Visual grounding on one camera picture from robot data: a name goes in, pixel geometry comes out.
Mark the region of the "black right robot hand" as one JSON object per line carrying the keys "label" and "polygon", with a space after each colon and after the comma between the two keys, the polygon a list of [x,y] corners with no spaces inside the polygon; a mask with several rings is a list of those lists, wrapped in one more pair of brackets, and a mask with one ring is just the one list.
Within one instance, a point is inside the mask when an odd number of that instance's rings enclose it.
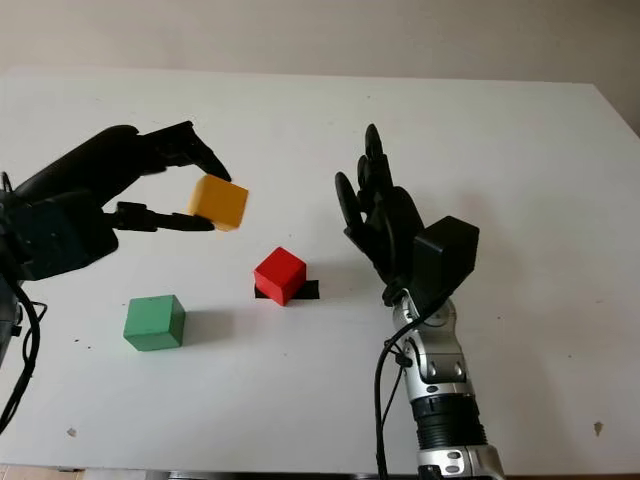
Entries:
{"label": "black right robot hand", "polygon": [[379,132],[370,124],[365,153],[357,162],[357,188],[335,175],[335,188],[346,222],[345,235],[371,261],[385,284],[382,299],[390,306],[411,277],[414,237],[424,224],[409,193],[393,183]]}

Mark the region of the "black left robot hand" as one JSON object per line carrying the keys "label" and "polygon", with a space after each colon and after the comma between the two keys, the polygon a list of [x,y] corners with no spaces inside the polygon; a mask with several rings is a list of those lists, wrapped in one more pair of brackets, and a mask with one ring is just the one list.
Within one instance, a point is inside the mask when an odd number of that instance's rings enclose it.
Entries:
{"label": "black left robot hand", "polygon": [[229,172],[185,121],[141,134],[130,125],[109,127],[63,155],[1,196],[1,223],[21,207],[62,194],[80,193],[101,212],[139,178],[170,167],[195,165],[203,172],[229,181]]}

